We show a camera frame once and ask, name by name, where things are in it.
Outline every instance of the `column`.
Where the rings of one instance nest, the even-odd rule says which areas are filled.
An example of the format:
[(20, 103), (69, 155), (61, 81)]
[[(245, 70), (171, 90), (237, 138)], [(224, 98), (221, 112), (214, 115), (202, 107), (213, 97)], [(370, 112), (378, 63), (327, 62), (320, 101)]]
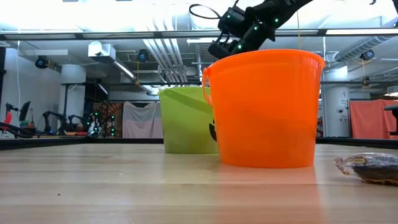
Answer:
[[(347, 66), (323, 72), (323, 81), (348, 81)], [(349, 137), (348, 85), (323, 85), (324, 137)]]
[[(79, 65), (63, 65), (61, 71), (61, 83), (82, 83), (86, 81), (86, 69)], [(65, 86), (60, 89), (59, 113), (63, 114), (65, 99)], [(83, 116), (86, 87), (70, 85), (68, 89), (67, 114)]]

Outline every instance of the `bucket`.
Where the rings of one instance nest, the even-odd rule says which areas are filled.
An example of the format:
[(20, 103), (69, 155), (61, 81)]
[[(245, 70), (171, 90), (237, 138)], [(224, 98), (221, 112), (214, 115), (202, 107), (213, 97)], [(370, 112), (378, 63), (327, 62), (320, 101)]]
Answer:
[(222, 163), (264, 168), (313, 165), (325, 62), (301, 50), (259, 50), (205, 69)]
[(166, 153), (217, 153), (210, 126), (213, 110), (200, 87), (177, 87), (159, 92)]

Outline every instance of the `food package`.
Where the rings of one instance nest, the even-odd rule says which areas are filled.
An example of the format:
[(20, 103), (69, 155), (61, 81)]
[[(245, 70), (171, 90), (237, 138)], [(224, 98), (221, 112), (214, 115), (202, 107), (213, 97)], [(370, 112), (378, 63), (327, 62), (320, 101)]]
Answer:
[(339, 170), (349, 175), (350, 170), (363, 180), (398, 185), (398, 156), (385, 153), (358, 153), (346, 159), (337, 157), (335, 164)]

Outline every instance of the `orange bucket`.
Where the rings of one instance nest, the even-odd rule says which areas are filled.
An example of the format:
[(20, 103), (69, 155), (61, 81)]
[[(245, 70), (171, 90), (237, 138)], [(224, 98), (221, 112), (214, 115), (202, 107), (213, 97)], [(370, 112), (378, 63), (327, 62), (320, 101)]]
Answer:
[[(203, 72), (222, 163), (266, 168), (313, 165), (324, 60), (301, 50), (258, 50)], [(211, 96), (204, 91), (209, 79)]]

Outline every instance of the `bucket rim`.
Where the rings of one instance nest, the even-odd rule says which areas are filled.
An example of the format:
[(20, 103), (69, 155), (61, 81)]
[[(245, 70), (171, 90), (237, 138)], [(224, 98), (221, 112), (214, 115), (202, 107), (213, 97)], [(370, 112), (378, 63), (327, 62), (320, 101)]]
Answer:
[(163, 90), (160, 90), (159, 93), (161, 93), (161, 92), (163, 92), (165, 90), (167, 90), (167, 91), (175, 90), (177, 88), (179, 88), (179, 89), (187, 89), (187, 88), (201, 88), (201, 87), (200, 86), (175, 86), (175, 87), (172, 87), (172, 88), (165, 88)]
[(308, 55), (308, 56), (314, 58), (315, 60), (318, 60), (318, 62), (322, 66), (322, 68), (324, 68), (325, 65), (326, 65), (325, 60), (321, 56), (319, 56), (319, 55), (317, 55), (317, 54), (315, 54), (313, 52), (308, 52), (306, 50), (297, 50), (297, 49), (265, 49), (265, 50), (254, 50), (254, 51), (250, 51), (250, 52), (245, 52), (245, 53), (240, 53), (240, 54), (236, 54), (236, 55), (231, 55), (231, 56), (225, 57), (225, 58), (223, 58), (221, 60), (218, 60), (218, 61), (212, 63), (208, 68), (211, 68), (211, 67), (213, 67), (215, 65), (223, 63), (225, 61), (225, 59), (227, 59), (227, 58), (241, 57), (243, 55), (250, 55), (250, 54), (258, 54), (259, 52), (295, 52), (295, 53), (301, 53), (301, 54)]

